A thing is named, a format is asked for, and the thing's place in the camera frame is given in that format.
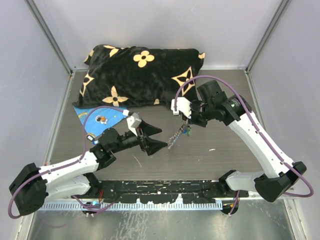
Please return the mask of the green tagged key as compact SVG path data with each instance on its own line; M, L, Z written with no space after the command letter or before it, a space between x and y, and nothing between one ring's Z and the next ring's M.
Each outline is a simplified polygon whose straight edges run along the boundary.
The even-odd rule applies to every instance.
M192 128L190 126L188 126L187 129L186 129L186 135L188 137L192 135Z

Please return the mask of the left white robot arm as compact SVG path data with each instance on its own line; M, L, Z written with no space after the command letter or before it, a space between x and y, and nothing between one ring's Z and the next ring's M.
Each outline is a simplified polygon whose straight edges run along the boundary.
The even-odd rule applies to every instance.
M100 185L94 172L111 165L116 160L115 153L132 147L139 146L149 156L167 147L166 142L151 138L161 132L161 128L145 121L122 135L115 128L107 128L98 143L80 156L47 166L36 166L33 162L25 165L9 186L8 215L18 219L64 197L97 197Z

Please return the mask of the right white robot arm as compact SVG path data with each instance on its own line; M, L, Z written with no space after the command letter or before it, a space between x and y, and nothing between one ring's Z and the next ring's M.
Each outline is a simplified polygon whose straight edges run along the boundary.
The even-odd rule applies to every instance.
M246 144L262 167L258 172L230 170L219 178L219 191L231 197L236 191L257 192L272 203L286 194L306 172L306 165L293 161L271 139L260 125L255 113L243 97L227 97L216 80L197 88L201 100L178 97L171 103L172 111L183 113L191 123L205 127L210 120L223 122Z

